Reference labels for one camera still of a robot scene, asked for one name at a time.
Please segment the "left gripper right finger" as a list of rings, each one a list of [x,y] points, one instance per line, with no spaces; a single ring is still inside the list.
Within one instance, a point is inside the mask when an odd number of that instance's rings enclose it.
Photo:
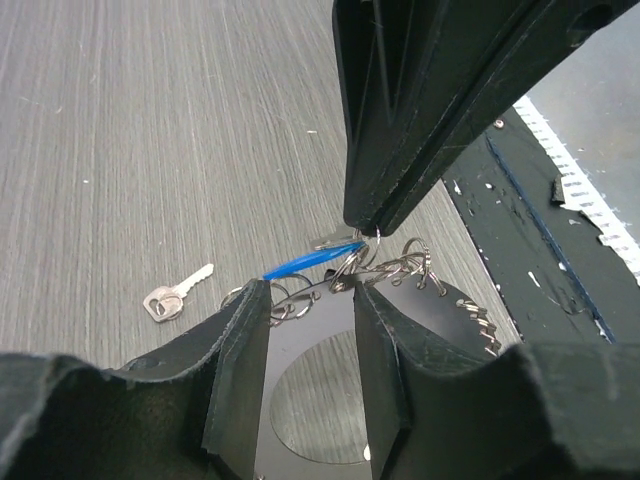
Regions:
[[[531,343],[480,359],[419,334],[371,288],[354,306],[395,354],[406,420],[381,421],[376,479],[635,479],[636,345]]]

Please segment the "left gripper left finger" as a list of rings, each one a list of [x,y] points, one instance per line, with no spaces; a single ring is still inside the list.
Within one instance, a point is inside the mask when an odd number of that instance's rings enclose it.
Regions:
[[[270,287],[253,280],[120,369],[3,354],[2,477],[252,478],[270,314]]]

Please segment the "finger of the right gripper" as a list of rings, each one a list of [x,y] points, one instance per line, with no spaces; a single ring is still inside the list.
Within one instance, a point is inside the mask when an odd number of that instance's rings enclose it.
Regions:
[[[386,100],[374,227],[394,233],[461,153],[633,1],[377,1]]]
[[[539,1],[334,3],[348,225],[399,225],[523,92],[499,78],[542,9]]]

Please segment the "key with blue tag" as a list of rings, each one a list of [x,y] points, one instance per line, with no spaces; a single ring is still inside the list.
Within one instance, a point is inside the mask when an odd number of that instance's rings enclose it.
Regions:
[[[346,257],[343,263],[345,269],[367,269],[376,259],[381,238],[379,226],[375,226],[373,235],[369,236],[357,228],[339,224],[332,233],[313,240],[309,253],[273,268],[265,273],[262,279],[281,279],[340,257]]]

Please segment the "silver key with ring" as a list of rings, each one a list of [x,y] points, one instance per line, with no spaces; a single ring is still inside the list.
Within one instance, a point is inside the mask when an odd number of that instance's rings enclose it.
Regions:
[[[143,300],[143,307],[156,323],[177,318],[183,311],[184,298],[198,283],[213,274],[214,265],[206,264],[182,282],[172,286],[160,286],[151,291]]]

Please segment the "metal key organizer with rings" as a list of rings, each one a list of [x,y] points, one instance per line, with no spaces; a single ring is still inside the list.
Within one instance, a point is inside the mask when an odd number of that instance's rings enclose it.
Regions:
[[[402,432],[403,389],[386,371],[393,349],[358,318],[358,286],[371,288],[419,334],[480,359],[501,345],[487,311],[433,269],[427,243],[367,269],[346,257],[269,281],[275,293],[257,440],[259,479],[372,479],[381,421]]]

